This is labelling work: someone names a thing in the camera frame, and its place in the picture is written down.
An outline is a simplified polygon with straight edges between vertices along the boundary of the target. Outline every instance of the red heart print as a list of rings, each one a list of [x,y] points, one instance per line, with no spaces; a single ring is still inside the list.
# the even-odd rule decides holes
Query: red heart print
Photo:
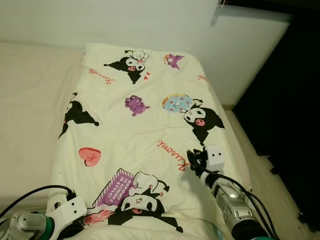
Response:
[[[84,160],[84,164],[87,167],[93,167],[99,162],[101,152],[91,147],[83,147],[79,150],[79,156]]]

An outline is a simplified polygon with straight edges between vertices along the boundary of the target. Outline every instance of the purple bear print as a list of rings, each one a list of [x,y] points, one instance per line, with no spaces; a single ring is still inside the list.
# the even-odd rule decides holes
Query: purple bear print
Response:
[[[170,65],[172,68],[175,69],[180,69],[180,67],[178,66],[178,61],[181,60],[182,58],[184,58],[185,56],[180,56],[180,55],[172,55],[172,54],[168,54],[165,55],[164,57],[164,61],[168,63],[168,65]]]
[[[124,101],[125,107],[130,108],[133,112],[132,117],[135,117],[137,114],[142,114],[146,109],[149,109],[149,106],[145,106],[142,102],[142,98],[136,95],[132,95],[131,97],[127,97]]]

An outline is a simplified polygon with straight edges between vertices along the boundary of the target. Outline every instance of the green ring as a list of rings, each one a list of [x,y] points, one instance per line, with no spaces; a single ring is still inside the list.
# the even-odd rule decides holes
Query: green ring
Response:
[[[48,240],[53,232],[54,229],[54,225],[53,225],[53,220],[49,217],[47,217],[46,215],[44,215],[45,217],[45,231],[42,234],[42,236],[39,238],[39,240]]]

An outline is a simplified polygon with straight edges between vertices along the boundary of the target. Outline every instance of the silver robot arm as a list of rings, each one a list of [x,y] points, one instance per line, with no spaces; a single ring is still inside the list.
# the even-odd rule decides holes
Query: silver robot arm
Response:
[[[259,221],[253,216],[245,202],[243,192],[231,181],[220,178],[204,170],[223,175],[224,149],[220,145],[206,146],[203,151],[188,150],[187,157],[190,169],[200,178],[200,181],[211,189],[216,203],[222,211],[224,222],[235,240],[253,240],[267,237]]]
[[[80,196],[46,215],[19,211],[0,223],[0,240],[56,240],[62,230],[86,214],[87,207]]]

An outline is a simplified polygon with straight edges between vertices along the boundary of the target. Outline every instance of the black cable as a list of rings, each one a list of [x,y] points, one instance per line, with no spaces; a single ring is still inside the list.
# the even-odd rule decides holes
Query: black cable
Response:
[[[274,234],[274,236],[275,236],[275,239],[279,239],[279,237],[278,237],[278,235],[277,235],[277,233],[276,233],[275,226],[274,226],[274,224],[273,224],[273,222],[272,222],[272,220],[271,220],[271,217],[270,217],[270,215],[269,215],[269,213],[268,213],[265,205],[264,205],[264,204],[262,203],[262,201],[261,201],[256,195],[254,195],[253,193],[251,193],[251,192],[248,191],[248,194],[251,195],[253,198],[255,198],[255,199],[259,202],[259,204],[260,204],[261,207],[263,208],[263,211],[265,212],[266,217],[268,218],[268,221],[269,221],[269,223],[270,223],[271,230],[273,231],[273,234]]]
[[[5,210],[3,210],[1,213],[0,213],[0,219],[10,210],[12,209],[17,203],[19,203],[21,200],[25,199],[26,197],[36,193],[36,192],[40,192],[42,190],[45,190],[45,189],[64,189],[64,190],[67,190],[68,192],[68,195],[72,195],[74,194],[72,192],[72,190],[66,186],[62,186],[62,185],[48,185],[48,186],[43,186],[43,187],[40,187],[40,188],[37,188],[35,190],[32,190],[28,193],[26,193],[25,195],[19,197],[17,200],[15,200],[13,203],[11,203]]]
[[[237,185],[237,186],[241,189],[241,191],[243,191],[243,193],[247,196],[247,198],[251,201],[252,205],[254,206],[254,208],[255,208],[256,212],[258,213],[259,217],[261,218],[261,221],[262,221],[265,229],[267,230],[268,234],[270,235],[270,237],[271,237],[271,238],[274,238],[274,239],[276,239],[276,240],[279,239],[279,238],[276,238],[276,237],[275,237],[275,235],[277,235],[277,234],[274,235],[273,231],[271,231],[271,229],[270,229],[268,223],[266,222],[263,214],[261,213],[258,205],[257,205],[256,202],[253,200],[253,198],[251,197],[251,195],[249,194],[249,192],[248,192],[239,182],[237,182],[236,180],[234,180],[234,179],[232,179],[232,178],[230,178],[230,177],[228,177],[228,176],[224,176],[224,175],[222,175],[222,174],[219,174],[219,173],[216,173],[216,172],[207,170],[207,169],[205,169],[204,167],[200,166],[200,164],[197,162],[197,155],[194,156],[193,164],[195,164],[197,168],[199,168],[200,170],[202,170],[202,171],[204,171],[204,172],[206,172],[206,173],[208,173],[208,174],[213,174],[213,175],[215,175],[215,176],[217,176],[217,177],[219,177],[219,178],[226,179],[226,180],[232,182],[233,184]]]

